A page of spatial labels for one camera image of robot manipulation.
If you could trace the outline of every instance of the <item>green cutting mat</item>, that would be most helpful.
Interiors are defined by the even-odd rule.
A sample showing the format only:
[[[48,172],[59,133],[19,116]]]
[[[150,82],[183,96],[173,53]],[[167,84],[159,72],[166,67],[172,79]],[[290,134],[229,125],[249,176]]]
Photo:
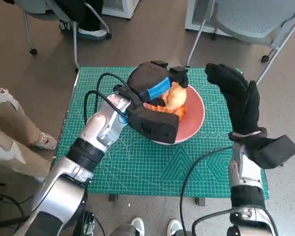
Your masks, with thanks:
[[[83,129],[84,96],[89,90],[96,89],[99,76],[111,72],[127,80],[132,70],[133,67],[81,67],[64,122],[57,159],[67,154]],[[96,167],[93,181],[88,186],[90,193],[179,196],[189,169],[201,155],[232,144],[227,135],[231,130],[228,111],[218,87],[207,82],[203,68],[190,68],[188,77],[206,108],[201,130],[180,145],[163,146],[126,126],[119,140]],[[118,84],[115,78],[106,77],[100,91],[109,95],[115,84]],[[93,101],[94,98],[89,98],[88,117],[94,110]],[[228,165],[231,155],[232,151],[226,150],[200,162],[190,178],[185,195],[229,197]],[[265,197],[268,198],[264,174],[263,180]]]

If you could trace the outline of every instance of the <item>plate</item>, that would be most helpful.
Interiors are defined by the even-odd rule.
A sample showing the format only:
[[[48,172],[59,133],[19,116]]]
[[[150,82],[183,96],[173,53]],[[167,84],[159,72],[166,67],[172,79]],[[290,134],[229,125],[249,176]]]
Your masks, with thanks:
[[[199,93],[189,85],[187,87],[187,99],[185,101],[187,112],[179,123],[176,141],[173,144],[153,141],[162,145],[180,144],[194,136],[203,125],[205,120],[205,105]]]

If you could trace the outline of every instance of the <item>gray chair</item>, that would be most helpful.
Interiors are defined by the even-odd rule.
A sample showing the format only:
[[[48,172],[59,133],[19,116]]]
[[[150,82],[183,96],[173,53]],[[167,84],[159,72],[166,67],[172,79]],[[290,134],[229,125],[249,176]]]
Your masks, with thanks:
[[[16,4],[23,10],[24,23],[26,27],[26,37],[28,41],[28,45],[30,48],[30,53],[32,55],[37,55],[37,50],[33,46],[33,43],[30,39],[30,30],[28,25],[27,15],[30,15],[39,20],[49,21],[49,20],[62,20],[70,22],[73,27],[73,52],[74,52],[74,64],[76,66],[75,71],[78,72],[80,66],[78,64],[78,55],[77,55],[77,29],[78,23],[72,21],[53,0],[17,0]],[[104,25],[107,31],[107,39],[111,38],[111,32],[107,26],[107,24],[103,21],[103,19],[99,16],[99,14],[94,10],[94,8],[88,4],[84,3],[86,7],[88,7],[93,14],[100,20],[100,22]]]
[[[262,57],[268,62],[257,83],[268,71],[295,30],[295,0],[199,0],[206,2],[201,27],[189,54],[187,66],[206,22],[239,40],[269,46]]]

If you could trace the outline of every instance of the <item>floor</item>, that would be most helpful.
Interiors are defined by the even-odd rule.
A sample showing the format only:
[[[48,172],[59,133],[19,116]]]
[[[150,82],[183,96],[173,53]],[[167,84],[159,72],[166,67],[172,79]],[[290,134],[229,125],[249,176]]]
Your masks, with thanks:
[[[161,59],[170,65],[184,65],[196,37],[195,32],[184,30],[186,7],[187,1],[181,0],[142,0],[131,21],[104,17],[113,32],[112,40],[79,41],[80,64],[135,66]],[[57,137],[76,77],[72,40],[59,33],[56,21],[29,18],[29,26],[38,50],[36,57],[29,54],[22,12],[0,0],[0,86],[10,90],[38,127]],[[203,34],[191,65],[225,63],[240,68],[247,79],[256,79],[263,67],[260,58],[268,52],[266,47],[228,37],[219,36],[211,41],[208,34]],[[271,137],[287,134],[295,142],[295,33],[261,81],[259,91],[260,126],[266,127]],[[52,155],[42,154],[46,158]],[[266,206],[280,235],[295,235],[295,157],[284,168],[266,173],[270,187]],[[6,183],[0,192],[19,201],[31,196],[38,187],[34,179],[3,167],[0,181]],[[87,207],[97,213],[106,235],[139,216],[146,224],[146,235],[157,236],[165,235],[171,219],[179,219],[178,201],[173,197],[120,196],[116,203],[111,203],[106,195],[92,194]],[[196,207],[192,199],[185,199],[187,228],[200,216],[229,208],[230,200],[207,199],[206,204]],[[29,212],[30,203],[24,208]],[[17,216],[16,209],[0,206],[0,220],[12,216]],[[198,235],[222,236],[229,226],[227,217],[215,218],[199,226]],[[2,236],[12,234],[11,229],[0,230]]]

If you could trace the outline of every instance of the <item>black glove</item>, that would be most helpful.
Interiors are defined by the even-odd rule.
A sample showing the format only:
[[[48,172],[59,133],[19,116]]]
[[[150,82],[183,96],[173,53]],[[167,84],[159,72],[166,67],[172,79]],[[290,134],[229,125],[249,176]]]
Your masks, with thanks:
[[[255,81],[248,84],[240,72],[223,64],[208,63],[206,74],[226,99],[233,131],[241,134],[230,133],[230,139],[245,144],[252,161],[263,169],[272,169],[295,154],[295,144],[286,135],[269,139],[266,129],[258,127],[260,97]]]
[[[255,81],[249,84],[242,74],[223,64],[206,65],[207,80],[218,85],[224,95],[230,114],[233,131],[249,134],[259,131],[259,93]]]

